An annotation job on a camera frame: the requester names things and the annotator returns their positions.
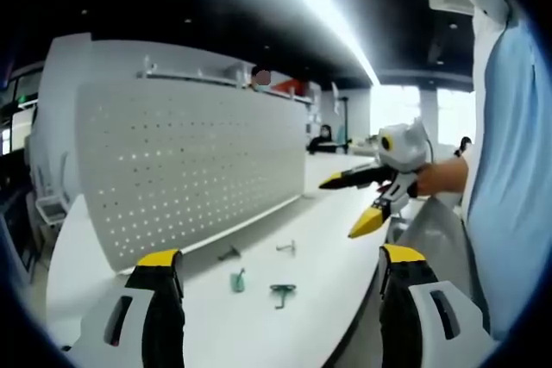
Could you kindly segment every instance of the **fluorescent light strip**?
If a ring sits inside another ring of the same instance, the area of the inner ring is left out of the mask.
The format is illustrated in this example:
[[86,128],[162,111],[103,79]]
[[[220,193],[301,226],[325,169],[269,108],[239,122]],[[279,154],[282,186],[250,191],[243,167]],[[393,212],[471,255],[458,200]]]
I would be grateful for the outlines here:
[[325,23],[337,38],[348,47],[353,55],[358,59],[362,69],[366,72],[373,85],[380,85],[376,72],[368,61],[366,55],[362,52],[361,46],[354,37],[351,28],[339,13],[331,0],[303,0],[304,4]]

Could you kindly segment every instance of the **white pegboard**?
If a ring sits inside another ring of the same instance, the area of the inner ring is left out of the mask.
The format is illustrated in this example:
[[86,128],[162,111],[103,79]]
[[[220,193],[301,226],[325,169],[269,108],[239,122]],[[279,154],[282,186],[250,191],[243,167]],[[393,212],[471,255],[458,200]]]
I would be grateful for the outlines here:
[[304,105],[251,90],[139,79],[81,86],[80,181],[111,267],[185,248],[297,196]]

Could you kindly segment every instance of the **dark ceiling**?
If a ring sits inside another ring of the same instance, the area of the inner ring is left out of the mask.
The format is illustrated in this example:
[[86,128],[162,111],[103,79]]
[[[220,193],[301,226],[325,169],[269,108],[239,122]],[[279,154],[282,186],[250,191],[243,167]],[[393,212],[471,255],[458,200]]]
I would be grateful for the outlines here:
[[[428,0],[333,2],[382,82],[404,71],[471,75],[470,16],[434,11]],[[91,32],[94,39],[198,47],[323,84],[369,84],[301,0],[9,0],[7,8],[3,46],[16,55],[16,67],[45,59],[53,37]]]

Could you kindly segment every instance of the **desk surface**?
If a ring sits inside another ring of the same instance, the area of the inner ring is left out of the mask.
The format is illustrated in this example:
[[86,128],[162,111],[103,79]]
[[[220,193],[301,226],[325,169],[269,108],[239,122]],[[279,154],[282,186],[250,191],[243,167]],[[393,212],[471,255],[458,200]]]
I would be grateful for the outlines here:
[[[336,348],[372,281],[386,226],[351,240],[348,231],[375,197],[364,190],[315,190],[333,172],[366,157],[307,156],[307,197],[231,234],[187,253],[182,260],[186,314],[184,356],[194,368],[319,367]],[[295,240],[297,254],[277,252]],[[229,245],[241,259],[219,262]],[[230,291],[229,275],[245,268],[245,292]],[[126,277],[110,269],[79,196],[53,251],[47,285],[48,330],[71,345],[80,318],[111,286]],[[271,284],[296,284],[282,310]]]

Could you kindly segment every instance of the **seated person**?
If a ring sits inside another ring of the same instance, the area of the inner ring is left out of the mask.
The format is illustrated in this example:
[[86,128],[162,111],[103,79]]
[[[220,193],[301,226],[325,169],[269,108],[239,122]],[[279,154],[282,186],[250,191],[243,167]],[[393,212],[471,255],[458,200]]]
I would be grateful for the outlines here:
[[251,69],[251,85],[249,87],[257,92],[270,90],[270,71],[256,65]]
[[336,146],[325,146],[323,143],[332,143],[331,127],[328,124],[324,124],[320,127],[320,135],[312,139],[308,146],[309,153],[335,153]]

